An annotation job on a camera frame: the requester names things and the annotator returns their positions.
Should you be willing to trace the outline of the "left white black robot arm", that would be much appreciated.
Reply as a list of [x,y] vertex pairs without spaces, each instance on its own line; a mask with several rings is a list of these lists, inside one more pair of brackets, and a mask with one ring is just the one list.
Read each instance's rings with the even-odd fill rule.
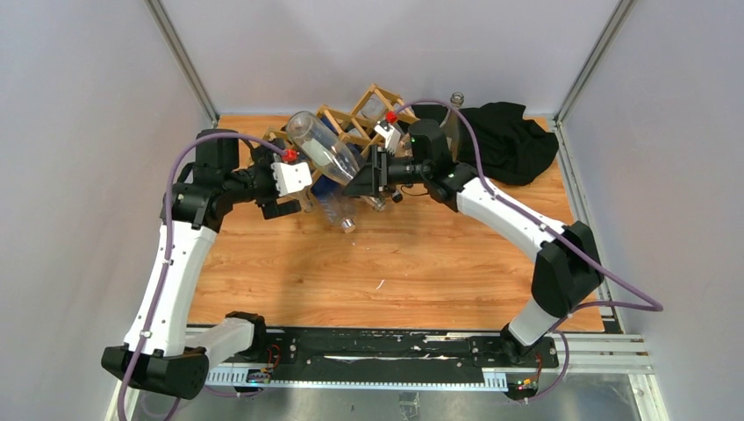
[[186,335],[197,282],[225,216],[241,203],[256,203],[266,219],[296,213],[293,195],[312,178],[294,150],[233,130],[204,130],[184,154],[194,160],[179,155],[169,171],[142,303],[122,344],[105,348],[101,364],[124,389],[190,400],[219,364],[236,354],[257,362],[268,353],[265,319],[254,313],[232,311]]

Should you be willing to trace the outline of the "clear bottle gold black label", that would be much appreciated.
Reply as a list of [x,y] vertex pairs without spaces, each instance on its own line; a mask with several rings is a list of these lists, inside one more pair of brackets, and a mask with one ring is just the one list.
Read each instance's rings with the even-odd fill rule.
[[460,135],[460,119],[454,110],[459,110],[464,104],[464,95],[461,92],[454,92],[450,99],[447,107],[447,114],[445,119],[440,124],[440,128],[446,134],[447,144],[449,152],[451,153],[452,159],[457,161],[457,155],[459,151],[459,145],[461,140]]

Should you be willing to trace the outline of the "clear square bottle silver cap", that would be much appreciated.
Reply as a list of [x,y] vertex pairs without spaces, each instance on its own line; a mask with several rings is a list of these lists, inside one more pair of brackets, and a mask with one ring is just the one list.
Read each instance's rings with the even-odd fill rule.
[[341,194],[341,189],[316,190],[313,195],[318,200],[328,222],[344,233],[356,229],[356,207],[354,202]]

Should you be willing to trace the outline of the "clear bottle white label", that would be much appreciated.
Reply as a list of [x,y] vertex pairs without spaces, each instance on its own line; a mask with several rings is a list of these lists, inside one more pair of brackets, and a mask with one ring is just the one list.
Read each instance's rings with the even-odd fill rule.
[[349,146],[315,114],[297,112],[288,120],[285,131],[290,141],[329,179],[346,186],[358,174],[360,165]]

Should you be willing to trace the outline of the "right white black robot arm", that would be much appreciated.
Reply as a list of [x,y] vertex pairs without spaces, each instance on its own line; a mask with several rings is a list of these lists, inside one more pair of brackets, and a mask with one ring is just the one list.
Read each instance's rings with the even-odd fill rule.
[[602,284],[593,232],[582,222],[566,225],[539,214],[481,178],[476,168],[455,162],[446,134],[431,119],[414,122],[408,133],[410,157],[377,148],[342,193],[379,197],[400,185],[421,184],[434,201],[487,225],[530,258],[532,296],[500,332],[504,360],[523,366],[545,334]]

